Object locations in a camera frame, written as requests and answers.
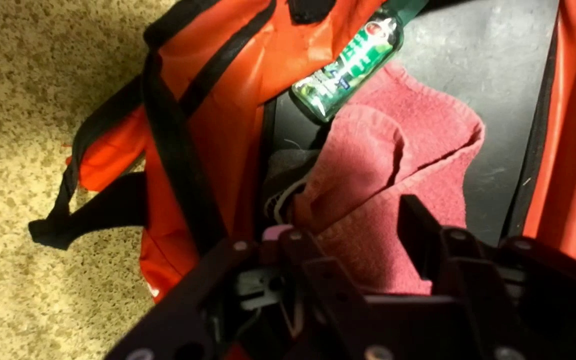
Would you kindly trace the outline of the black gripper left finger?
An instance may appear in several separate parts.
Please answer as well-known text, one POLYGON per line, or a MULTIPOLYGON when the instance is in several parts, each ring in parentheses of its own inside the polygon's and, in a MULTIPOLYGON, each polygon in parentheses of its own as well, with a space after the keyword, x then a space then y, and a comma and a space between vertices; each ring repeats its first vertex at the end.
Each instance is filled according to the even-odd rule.
POLYGON ((292 230, 295 226, 292 223, 275 223, 275 226, 268 226, 265 231, 262 231, 262 241, 276 241, 280 240, 280 236, 289 230, 292 230))

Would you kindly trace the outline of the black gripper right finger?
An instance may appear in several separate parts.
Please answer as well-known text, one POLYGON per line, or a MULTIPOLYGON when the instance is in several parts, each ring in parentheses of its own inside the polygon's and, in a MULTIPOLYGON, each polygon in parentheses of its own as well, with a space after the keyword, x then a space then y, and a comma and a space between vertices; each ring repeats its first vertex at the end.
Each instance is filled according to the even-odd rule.
POLYGON ((401 197, 398 236, 425 279, 455 279, 458 253, 467 245, 461 228, 442 226, 414 194, 401 197))

